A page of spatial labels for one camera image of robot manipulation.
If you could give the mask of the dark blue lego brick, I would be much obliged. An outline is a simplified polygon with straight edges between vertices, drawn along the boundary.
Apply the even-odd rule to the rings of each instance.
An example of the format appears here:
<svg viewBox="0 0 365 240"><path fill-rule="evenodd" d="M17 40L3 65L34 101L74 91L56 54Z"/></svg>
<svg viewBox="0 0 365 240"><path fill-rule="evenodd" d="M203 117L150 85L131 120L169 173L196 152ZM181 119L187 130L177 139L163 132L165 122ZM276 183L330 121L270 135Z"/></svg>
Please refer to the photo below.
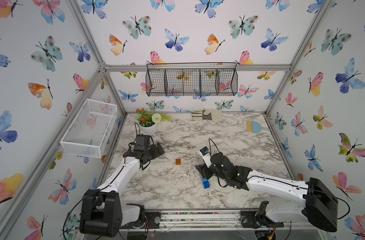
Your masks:
<svg viewBox="0 0 365 240"><path fill-rule="evenodd" d="M204 189L209 189L210 188L210 183L207 179L202 178L202 184L203 184Z"/></svg>

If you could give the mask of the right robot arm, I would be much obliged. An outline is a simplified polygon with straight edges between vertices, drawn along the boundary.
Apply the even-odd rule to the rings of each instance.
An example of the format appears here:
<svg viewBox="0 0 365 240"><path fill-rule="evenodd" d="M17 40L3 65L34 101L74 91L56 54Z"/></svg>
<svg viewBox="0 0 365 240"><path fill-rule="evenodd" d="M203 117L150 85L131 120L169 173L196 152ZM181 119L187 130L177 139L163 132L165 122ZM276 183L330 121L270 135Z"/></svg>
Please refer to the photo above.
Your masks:
<svg viewBox="0 0 365 240"><path fill-rule="evenodd" d="M294 181L266 175L248 167L235 166L219 152L211 154L204 147L199 150L204 163L196 169L202 178L223 180L225 187L237 190L264 192L285 200L284 203L263 201L257 211L243 214L245 228L283 227L285 222L309 222L314 227L337 231L338 200L322 181Z"/></svg>

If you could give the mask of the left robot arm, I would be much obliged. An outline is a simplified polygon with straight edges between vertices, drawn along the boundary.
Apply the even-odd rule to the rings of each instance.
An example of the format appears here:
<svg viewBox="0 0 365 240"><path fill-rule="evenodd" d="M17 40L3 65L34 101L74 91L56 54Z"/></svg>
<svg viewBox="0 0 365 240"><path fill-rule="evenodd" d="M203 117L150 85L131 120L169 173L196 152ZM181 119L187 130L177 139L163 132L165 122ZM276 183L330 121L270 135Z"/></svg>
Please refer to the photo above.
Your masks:
<svg viewBox="0 0 365 240"><path fill-rule="evenodd" d="M95 190L88 190L82 198L79 231L85 235L115 237L121 227L143 228L146 224L143 205L121 205L121 195L131 178L144 170L144 164L162 156L164 149L157 143L149 147L135 147L123 155L118 169Z"/></svg>

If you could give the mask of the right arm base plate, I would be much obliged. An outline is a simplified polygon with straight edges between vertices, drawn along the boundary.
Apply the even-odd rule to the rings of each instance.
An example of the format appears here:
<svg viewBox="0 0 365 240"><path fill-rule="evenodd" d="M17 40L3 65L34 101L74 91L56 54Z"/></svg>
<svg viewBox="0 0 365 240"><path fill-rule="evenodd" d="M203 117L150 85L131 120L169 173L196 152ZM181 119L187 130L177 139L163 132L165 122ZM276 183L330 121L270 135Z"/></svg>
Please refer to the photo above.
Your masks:
<svg viewBox="0 0 365 240"><path fill-rule="evenodd" d="M269 201L260 203L258 210L248 210L240 212L240 224L243 228L258 229L260 227L267 228L283 228L283 222L274 222L266 215L266 208Z"/></svg>

